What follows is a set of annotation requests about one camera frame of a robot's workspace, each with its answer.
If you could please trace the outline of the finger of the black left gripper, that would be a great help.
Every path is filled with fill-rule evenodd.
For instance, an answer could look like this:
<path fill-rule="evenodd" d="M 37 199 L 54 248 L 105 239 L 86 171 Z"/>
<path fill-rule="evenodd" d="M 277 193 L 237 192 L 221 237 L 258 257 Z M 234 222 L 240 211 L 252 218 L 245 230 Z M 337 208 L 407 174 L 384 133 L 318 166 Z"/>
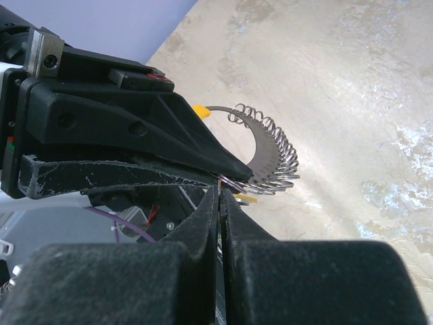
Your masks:
<path fill-rule="evenodd" d="M 112 159 L 42 159 L 24 155 L 18 191 L 31 199 L 71 192 L 133 190 L 145 186 L 215 186 L 218 177 L 164 160 L 133 156 Z"/>
<path fill-rule="evenodd" d="M 218 141 L 175 92 L 34 78 L 25 101 L 27 151 L 42 159 L 157 158 L 248 179 L 252 170 Z"/>

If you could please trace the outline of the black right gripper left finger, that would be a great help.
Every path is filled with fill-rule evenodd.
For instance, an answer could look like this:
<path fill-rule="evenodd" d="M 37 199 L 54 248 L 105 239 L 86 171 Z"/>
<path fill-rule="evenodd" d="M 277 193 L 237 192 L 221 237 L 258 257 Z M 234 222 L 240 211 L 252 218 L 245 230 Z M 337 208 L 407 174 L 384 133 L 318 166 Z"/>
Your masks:
<path fill-rule="evenodd" d="M 51 244 L 24 264 L 2 324 L 212 324 L 219 192 L 156 243 Z"/>

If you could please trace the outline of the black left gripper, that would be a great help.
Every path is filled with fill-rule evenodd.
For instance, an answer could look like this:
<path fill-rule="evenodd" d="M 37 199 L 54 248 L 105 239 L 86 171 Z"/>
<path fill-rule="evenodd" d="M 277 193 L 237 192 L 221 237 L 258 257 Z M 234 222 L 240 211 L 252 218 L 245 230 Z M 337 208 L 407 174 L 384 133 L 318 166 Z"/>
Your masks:
<path fill-rule="evenodd" d="M 45 79 L 61 84 L 102 85 L 123 89 L 172 92 L 175 85 L 160 70 L 135 61 L 69 46 L 49 30 L 33 26 L 1 29 L 1 189 L 23 198 L 18 188 L 18 166 L 24 153 L 26 99 L 34 83 Z"/>

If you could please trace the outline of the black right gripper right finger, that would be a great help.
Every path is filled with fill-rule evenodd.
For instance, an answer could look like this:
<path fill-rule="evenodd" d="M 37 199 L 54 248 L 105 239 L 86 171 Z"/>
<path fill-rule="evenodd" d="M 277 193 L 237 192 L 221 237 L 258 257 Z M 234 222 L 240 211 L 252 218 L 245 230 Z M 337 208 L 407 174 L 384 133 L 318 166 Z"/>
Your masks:
<path fill-rule="evenodd" d="M 229 324 L 427 324 L 399 254 L 372 240 L 278 240 L 220 197 Z"/>

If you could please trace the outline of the key with yellow tag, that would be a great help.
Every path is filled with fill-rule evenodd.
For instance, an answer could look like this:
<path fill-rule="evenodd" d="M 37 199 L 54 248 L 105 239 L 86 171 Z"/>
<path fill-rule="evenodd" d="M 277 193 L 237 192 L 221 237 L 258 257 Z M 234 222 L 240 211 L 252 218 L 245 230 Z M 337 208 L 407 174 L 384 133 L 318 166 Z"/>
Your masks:
<path fill-rule="evenodd" d="M 256 198 L 244 194 L 234 194 L 233 196 L 236 202 L 241 206 L 249 206 L 250 204 L 255 204 L 258 202 Z"/>

